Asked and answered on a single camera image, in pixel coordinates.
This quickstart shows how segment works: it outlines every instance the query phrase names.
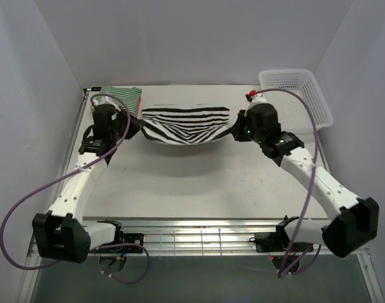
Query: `green striped cloth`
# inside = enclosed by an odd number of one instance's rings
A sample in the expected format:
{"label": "green striped cloth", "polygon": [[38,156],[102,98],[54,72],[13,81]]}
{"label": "green striped cloth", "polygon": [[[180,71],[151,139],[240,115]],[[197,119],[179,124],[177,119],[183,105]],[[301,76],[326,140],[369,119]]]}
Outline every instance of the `green striped cloth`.
{"label": "green striped cloth", "polygon": [[[139,115],[139,108],[141,107],[141,95],[142,95],[142,89],[140,88],[118,88],[113,86],[102,86],[100,93],[109,93],[111,95],[114,95],[116,97],[119,97],[123,99],[124,103],[127,105],[130,113],[134,117],[138,117]],[[107,103],[106,97],[97,97],[93,100],[97,104],[93,105],[91,104],[90,110],[92,113],[94,113],[95,106],[98,104],[104,104]],[[115,99],[110,99],[111,102],[115,103],[116,106],[122,107],[122,104],[118,102]]]}

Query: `cable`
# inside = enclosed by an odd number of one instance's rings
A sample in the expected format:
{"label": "cable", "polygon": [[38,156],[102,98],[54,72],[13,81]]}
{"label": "cable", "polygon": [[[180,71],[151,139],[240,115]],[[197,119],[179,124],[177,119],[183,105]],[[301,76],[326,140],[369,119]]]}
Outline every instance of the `cable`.
{"label": "cable", "polygon": [[300,270],[297,270],[295,271],[294,273],[292,273],[293,275],[297,275],[298,273],[303,273],[304,271],[308,270],[312,265],[313,263],[316,262],[316,259],[317,259],[317,256],[319,255],[320,253],[320,250],[321,250],[321,245],[319,245],[319,248],[317,249],[312,261],[309,262],[309,264],[307,264],[304,268],[301,268]]}
{"label": "cable", "polygon": [[284,257],[282,259],[282,262],[281,262],[281,267],[280,267],[280,270],[278,272],[278,277],[281,278],[282,276],[284,276],[284,275],[286,275],[288,273],[289,269],[293,266],[293,264],[295,264],[297,261],[302,259],[305,256],[305,254],[306,254],[305,253],[306,251],[305,251],[304,253],[302,253],[297,258],[297,260],[295,260],[295,262],[293,262],[290,266],[285,268],[289,252],[291,251],[293,243],[295,242],[296,236],[299,233],[300,225],[302,224],[302,221],[303,221],[303,219],[305,217],[305,213],[306,213],[307,207],[309,205],[309,201],[311,200],[312,191],[313,191],[313,185],[314,185],[314,179],[315,179],[315,176],[316,176],[317,155],[319,153],[319,135],[317,134],[316,123],[314,122],[314,118],[313,118],[311,110],[309,109],[307,104],[302,100],[302,98],[300,98],[296,93],[293,93],[293,92],[291,92],[289,90],[285,90],[283,88],[267,88],[265,90],[256,91],[254,95],[257,95],[259,93],[266,93],[266,92],[285,92],[285,93],[289,93],[290,95],[292,95],[296,99],[298,99],[300,101],[300,103],[302,103],[303,106],[305,107],[305,110],[306,110],[307,114],[309,115],[309,118],[311,119],[312,128],[313,128],[313,134],[314,134],[314,141],[315,141],[314,156],[313,156],[313,159],[312,159],[313,167],[312,167],[312,172],[311,172],[311,179],[309,181],[309,187],[307,188],[307,195],[306,195],[306,198],[305,198],[304,206],[303,206],[302,211],[300,212],[300,215],[299,215],[298,223],[297,223],[297,225],[295,227],[295,230],[293,231],[293,234],[291,236],[290,242],[288,243],[287,250],[285,251],[285,255],[284,255]]}
{"label": "cable", "polygon": [[22,197],[22,199],[20,199],[19,201],[16,202],[16,204],[14,204],[10,210],[8,211],[8,213],[6,214],[6,216],[3,218],[3,221],[2,221],[2,224],[1,224],[1,228],[0,228],[0,247],[1,247],[1,250],[2,250],[2,253],[3,253],[3,256],[6,258],[6,260],[8,260],[8,262],[10,264],[12,264],[14,267],[16,268],[19,268],[21,270],[41,270],[42,268],[48,268],[52,265],[55,265],[56,263],[58,263],[59,261],[55,261],[55,262],[52,262],[52,263],[49,263],[49,264],[44,264],[44,265],[39,265],[39,266],[33,266],[33,267],[29,267],[29,266],[24,266],[24,265],[20,265],[18,264],[15,260],[13,260],[11,258],[11,256],[9,255],[9,253],[7,252],[6,250],[6,246],[4,244],[4,230],[6,228],[6,224],[11,216],[11,214],[17,209],[17,207],[19,207],[24,201],[26,201],[28,198],[31,198],[32,196],[34,196],[35,194],[43,191],[44,189],[47,189],[48,187],[52,186],[52,185],[55,185],[57,184],[58,182],[61,182],[69,177],[72,177],[76,174],[79,174],[82,170],[85,170],[85,169],[88,169],[89,167],[91,167],[92,165],[95,165],[97,162],[103,160],[104,158],[106,158],[107,156],[111,155],[112,153],[115,152],[115,150],[118,148],[118,146],[120,146],[120,144],[124,141],[126,135],[128,134],[128,131],[129,131],[129,127],[131,125],[131,115],[129,113],[129,110],[126,106],[126,104],[118,97],[116,96],[113,96],[113,95],[110,95],[108,93],[98,93],[96,95],[94,95],[92,97],[91,100],[93,100],[95,97],[99,97],[99,96],[106,96],[106,97],[111,97],[111,98],[114,98],[116,99],[117,101],[119,101],[123,106],[124,106],[124,109],[121,109],[123,111],[123,113],[125,113],[125,115],[127,116],[127,125],[126,125],[126,128],[125,128],[125,131],[124,131],[124,134],[122,135],[122,137],[120,138],[120,140],[117,142],[117,144],[111,148],[107,153],[105,153],[104,155],[98,157],[96,160],[93,160],[91,161],[90,163],[44,185],[44,186],[41,186],[40,188],[30,192],[29,194],[27,194],[26,196]]}
{"label": "cable", "polygon": [[139,245],[139,244],[134,244],[134,243],[122,243],[122,244],[113,244],[113,245],[103,245],[103,246],[100,246],[98,249],[105,249],[105,248],[114,248],[114,247],[124,247],[124,246],[128,246],[128,247],[137,247],[139,249],[142,249],[143,252],[146,254],[146,266],[145,266],[145,271],[142,273],[142,275],[135,279],[135,280],[132,280],[132,281],[127,281],[119,276],[115,276],[113,275],[112,273],[108,272],[108,271],[105,271],[105,270],[100,270],[100,271],[97,271],[97,270],[94,270],[92,268],[87,268],[91,271],[94,271],[94,272],[99,272],[99,273],[105,273],[106,275],[108,275],[110,278],[114,278],[116,279],[117,281],[120,281],[121,283],[123,284],[126,284],[126,285],[132,285],[132,284],[137,284],[138,282],[140,282],[142,279],[144,279],[144,277],[148,274],[149,272],[149,268],[150,268],[150,256],[149,256],[149,252],[148,250],[143,247],[142,245]]}
{"label": "cable", "polygon": [[289,256],[290,256],[290,257],[294,257],[294,256],[296,256],[296,255],[297,255],[297,253],[298,253],[298,251],[299,251],[299,245],[297,244],[297,245],[296,245],[296,250],[295,250],[295,251],[292,251],[292,252],[290,252]]}
{"label": "cable", "polygon": [[119,255],[120,258],[123,258],[127,253],[129,253],[130,250],[126,249],[122,254]]}

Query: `white basket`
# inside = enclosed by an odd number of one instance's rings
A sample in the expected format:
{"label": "white basket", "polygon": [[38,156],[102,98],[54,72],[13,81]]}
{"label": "white basket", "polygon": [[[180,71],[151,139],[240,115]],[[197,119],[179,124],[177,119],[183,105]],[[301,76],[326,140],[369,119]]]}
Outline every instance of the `white basket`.
{"label": "white basket", "polygon": [[[307,69],[262,71],[259,79],[261,89],[285,88],[302,97],[312,112],[317,129],[333,124],[333,116],[326,99],[311,71]],[[284,92],[268,92],[264,97],[274,105],[284,130],[297,133],[312,132],[309,115],[294,96]]]}

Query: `gray wall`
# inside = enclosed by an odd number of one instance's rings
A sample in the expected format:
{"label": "gray wall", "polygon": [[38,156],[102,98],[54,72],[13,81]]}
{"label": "gray wall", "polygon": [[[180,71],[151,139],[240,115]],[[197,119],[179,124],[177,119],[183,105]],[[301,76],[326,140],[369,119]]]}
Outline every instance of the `gray wall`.
{"label": "gray wall", "polygon": [[352,0],[35,0],[82,87],[314,71]]}
{"label": "gray wall", "polygon": [[332,173],[381,207],[372,262],[385,296],[385,0],[355,0],[316,71],[335,123],[321,132]]}
{"label": "gray wall", "polygon": [[[33,0],[0,0],[0,224],[22,196],[54,179],[62,165],[81,89]],[[7,248],[23,264],[36,211],[50,191],[8,222]],[[14,302],[23,272],[0,250],[0,302]]]}

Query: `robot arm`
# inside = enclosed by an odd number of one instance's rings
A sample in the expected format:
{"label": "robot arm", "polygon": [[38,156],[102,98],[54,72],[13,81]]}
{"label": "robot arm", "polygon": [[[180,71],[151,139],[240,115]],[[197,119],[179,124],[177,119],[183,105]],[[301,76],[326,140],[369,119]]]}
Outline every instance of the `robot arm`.
{"label": "robot arm", "polygon": [[[122,242],[122,229],[117,222],[106,220],[82,225],[88,198],[115,151],[105,161],[83,167],[115,147],[124,134],[127,117],[114,105],[102,104],[95,109],[93,123],[83,135],[75,167],[79,172],[69,179],[46,213],[34,216],[33,231],[42,257],[82,263],[91,249]],[[131,139],[139,129],[139,121],[131,117],[126,139]]]}
{"label": "robot arm", "polygon": [[[239,112],[231,131],[234,139],[257,143],[268,158],[308,188],[313,163],[304,143],[294,134],[281,131],[275,108],[262,95],[246,97],[254,100],[247,110]],[[359,198],[322,167],[316,167],[312,195],[329,220],[303,220],[296,242],[325,245],[343,258],[376,236],[379,206],[372,198]],[[287,247],[297,219],[286,218],[276,227],[270,241],[273,247],[275,243]]]}

